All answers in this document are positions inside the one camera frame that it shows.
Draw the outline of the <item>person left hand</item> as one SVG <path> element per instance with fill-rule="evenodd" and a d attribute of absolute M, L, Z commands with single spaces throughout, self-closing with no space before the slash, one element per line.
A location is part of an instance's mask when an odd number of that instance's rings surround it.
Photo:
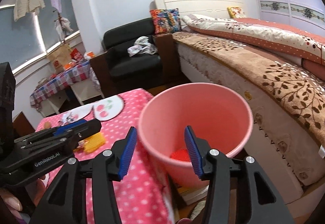
<path fill-rule="evenodd" d="M 38 205 L 42 196 L 45 194 L 46 191 L 46 184 L 49 180 L 49 175 L 46 174 L 45 176 L 40 177 L 34 183 L 34 189 L 31 192 L 32 201 L 35 206 Z M 22 203 L 19 199 L 9 192 L 7 189 L 1 188 L 1 201 L 3 201 L 3 205 L 6 206 L 8 209 L 8 213 L 10 212 L 11 219 L 7 220 L 6 211 L 4 208 L 1 208 L 1 223 L 26 223 L 23 219 L 22 215 L 20 214 L 23 210 Z"/>

